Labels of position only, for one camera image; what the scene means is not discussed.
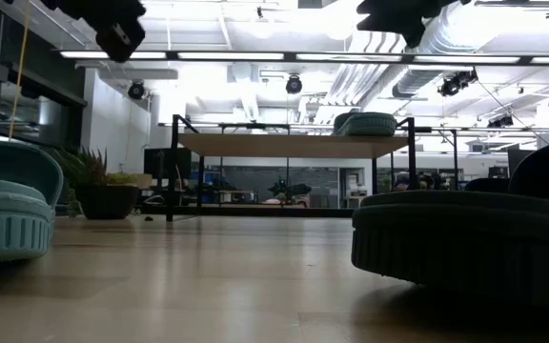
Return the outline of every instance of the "potted plant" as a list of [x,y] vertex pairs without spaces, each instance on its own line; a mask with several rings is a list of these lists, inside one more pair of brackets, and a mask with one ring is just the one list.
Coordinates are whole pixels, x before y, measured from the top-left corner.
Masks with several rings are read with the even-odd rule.
[[51,151],[61,166],[70,188],[89,219],[124,219],[136,203],[139,189],[136,176],[123,172],[107,174],[107,152],[88,151],[78,154]]

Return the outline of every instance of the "black planter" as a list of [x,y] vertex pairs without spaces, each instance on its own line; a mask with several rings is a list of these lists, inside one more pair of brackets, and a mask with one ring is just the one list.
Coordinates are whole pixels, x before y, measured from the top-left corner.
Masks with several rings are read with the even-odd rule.
[[75,190],[82,211],[89,219],[124,219],[137,201],[135,186],[80,186]]

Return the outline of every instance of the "light wood floor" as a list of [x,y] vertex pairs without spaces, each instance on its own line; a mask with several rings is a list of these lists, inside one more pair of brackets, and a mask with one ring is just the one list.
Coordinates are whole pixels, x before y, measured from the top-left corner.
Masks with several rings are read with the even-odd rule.
[[0,265],[0,342],[549,342],[549,312],[357,270],[351,221],[60,219]]

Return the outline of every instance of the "white ceiling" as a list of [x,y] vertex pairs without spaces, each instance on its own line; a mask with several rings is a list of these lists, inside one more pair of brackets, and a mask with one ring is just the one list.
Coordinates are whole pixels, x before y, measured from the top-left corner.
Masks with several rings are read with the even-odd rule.
[[[64,14],[49,12],[39,1],[34,1],[30,28],[57,48],[66,50],[97,49],[94,32],[83,21],[72,22]],[[183,2],[144,1],[148,13],[141,19],[147,37],[141,50],[305,50],[343,51],[351,49],[352,39],[339,39],[331,33],[346,31],[358,20],[355,14],[357,0],[338,0],[322,10],[299,10],[297,0],[278,2]],[[264,8],[265,19],[257,19],[255,9]],[[16,20],[22,16],[24,2],[13,6],[0,0],[0,8]],[[545,11],[497,10],[493,25],[499,25],[500,34],[482,47],[485,53],[549,53],[549,20]],[[474,34],[472,31],[458,34]],[[102,77],[109,71],[103,66]],[[234,83],[228,82],[226,63],[168,63],[132,62],[124,66],[110,64],[116,73],[124,69],[177,70],[178,80],[165,82],[182,90],[189,103],[201,104],[201,111],[232,112],[240,106],[240,93]],[[259,64],[259,70],[299,73],[304,83],[304,95],[327,92],[336,80],[339,65],[319,64]],[[526,104],[533,91],[549,87],[549,68],[478,68],[480,81],[502,104],[522,98],[522,108],[515,111],[526,116],[536,112],[535,104]],[[163,85],[162,80],[153,85]],[[259,107],[288,107],[297,109],[301,96],[288,96],[284,82],[255,85]],[[466,122],[499,107],[480,85],[472,85],[452,98],[442,98],[436,92],[437,83],[421,90],[420,101],[382,100],[382,108],[400,109],[407,115],[423,116],[425,123],[451,122],[461,118]],[[518,94],[523,87],[524,94]]]

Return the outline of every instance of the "black metal frame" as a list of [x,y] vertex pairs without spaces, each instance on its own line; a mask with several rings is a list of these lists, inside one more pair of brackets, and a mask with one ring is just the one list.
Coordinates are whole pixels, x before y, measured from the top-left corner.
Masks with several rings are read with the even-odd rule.
[[[203,192],[203,178],[205,172],[205,156],[200,156],[198,162],[198,189],[196,191],[196,207],[180,207],[176,209],[176,204],[174,203],[175,198],[175,183],[176,179],[173,180],[173,175],[176,175],[175,166],[177,164],[177,146],[179,145],[179,122],[185,125],[186,128],[190,129],[194,133],[200,133],[197,129],[192,126],[188,120],[179,114],[173,116],[172,130],[173,135],[171,139],[171,154],[166,161],[166,164],[169,169],[169,187],[166,192],[166,210],[165,214],[167,216],[167,221],[173,221],[174,214],[194,214],[194,215],[255,215],[255,216],[303,216],[303,217],[337,217],[337,218],[349,218],[353,214],[353,210],[349,209],[285,209],[283,207],[277,208],[273,207],[272,209],[231,209],[231,208],[203,208],[202,206],[202,192]],[[288,131],[288,135],[291,134],[291,126],[286,124],[219,124],[218,125],[222,133],[227,128],[247,128],[247,129],[268,129],[268,128],[279,128]],[[417,157],[416,157],[416,128],[415,128],[415,118],[406,118],[400,123],[397,124],[398,128],[402,128],[408,132],[408,161],[409,161],[409,172],[411,185],[415,188],[418,187],[417,180]],[[393,173],[393,153],[391,159],[391,170]],[[222,168],[223,162],[220,160],[220,172],[223,171]],[[377,183],[376,183],[376,159],[372,159],[372,178],[373,178],[373,194],[377,193]],[[290,159],[287,158],[287,182],[289,183],[289,170],[290,170]]]

